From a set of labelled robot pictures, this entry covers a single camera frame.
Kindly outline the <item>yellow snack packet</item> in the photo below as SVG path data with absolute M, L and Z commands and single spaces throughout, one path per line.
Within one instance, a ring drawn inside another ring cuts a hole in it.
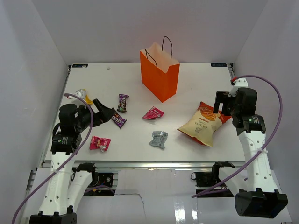
M 92 104 L 93 104 L 93 101 L 90 100 L 90 98 L 88 97 L 86 89 L 83 89 L 83 95 L 84 95 L 84 100 L 85 100 L 85 102 L 86 102 L 88 105 L 92 105 Z

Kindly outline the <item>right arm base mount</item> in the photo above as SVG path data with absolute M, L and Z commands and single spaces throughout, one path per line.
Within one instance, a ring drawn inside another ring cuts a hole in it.
M 190 178 L 196 182 L 196 187 L 211 187 L 220 182 L 212 172 L 193 172 Z

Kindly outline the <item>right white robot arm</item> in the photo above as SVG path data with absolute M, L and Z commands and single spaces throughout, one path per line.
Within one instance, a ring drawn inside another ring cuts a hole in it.
M 275 218 L 288 204 L 273 180 L 265 149 L 266 127 L 262 116 L 256 114 L 257 92 L 240 87 L 235 93 L 217 91 L 213 112 L 222 104 L 222 113 L 230 115 L 242 145 L 247 178 L 233 176 L 235 168 L 222 167 L 211 174 L 216 186 L 224 183 L 235 197 L 239 216 Z

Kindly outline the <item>red candy packet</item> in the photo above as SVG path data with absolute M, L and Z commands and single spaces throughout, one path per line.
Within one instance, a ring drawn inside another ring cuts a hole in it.
M 145 120 L 152 120 L 152 119 L 160 118 L 163 115 L 164 115 L 163 111 L 153 106 L 142 118 Z

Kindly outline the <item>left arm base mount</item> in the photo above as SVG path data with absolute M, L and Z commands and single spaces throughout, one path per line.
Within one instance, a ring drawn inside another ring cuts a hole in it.
M 108 187 L 113 186 L 114 174 L 107 172 L 95 172 L 92 175 L 92 182 L 88 185 L 88 188 L 97 187 L 100 185 L 105 185 Z

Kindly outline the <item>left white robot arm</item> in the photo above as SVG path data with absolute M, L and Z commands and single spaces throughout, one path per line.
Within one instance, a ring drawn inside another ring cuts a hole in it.
M 31 224 L 75 224 L 76 210 L 88 186 L 98 183 L 99 175 L 93 163 L 83 163 L 73 168 L 78 150 L 86 142 L 81 133 L 108 122 L 115 114 L 114 108 L 93 100 L 98 112 L 87 103 L 76 106 L 65 104 L 59 109 L 59 123 L 52 132 L 51 175 L 47 189 L 36 215 L 31 215 Z

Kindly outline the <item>cassava chips bag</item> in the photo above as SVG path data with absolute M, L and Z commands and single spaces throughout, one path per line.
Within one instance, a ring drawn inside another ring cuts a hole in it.
M 178 131 L 201 145 L 213 147 L 213 133 L 231 118 L 221 111 L 213 113 L 213 109 L 201 101 L 192 118 L 178 128 Z

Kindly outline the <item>pink candy packet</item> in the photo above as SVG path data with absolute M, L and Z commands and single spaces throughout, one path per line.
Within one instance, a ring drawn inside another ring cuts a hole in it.
M 93 136 L 90 141 L 89 150 L 100 150 L 101 152 L 105 152 L 108 150 L 110 143 L 111 139 Z

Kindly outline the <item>purple brown M&M's packet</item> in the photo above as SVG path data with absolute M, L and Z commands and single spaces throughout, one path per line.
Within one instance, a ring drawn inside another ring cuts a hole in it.
M 126 113 L 127 109 L 127 98 L 129 98 L 129 95 L 125 95 L 125 94 L 120 94 L 119 95 L 119 104 L 118 104 L 118 108 L 117 111 L 121 112 L 121 113 Z

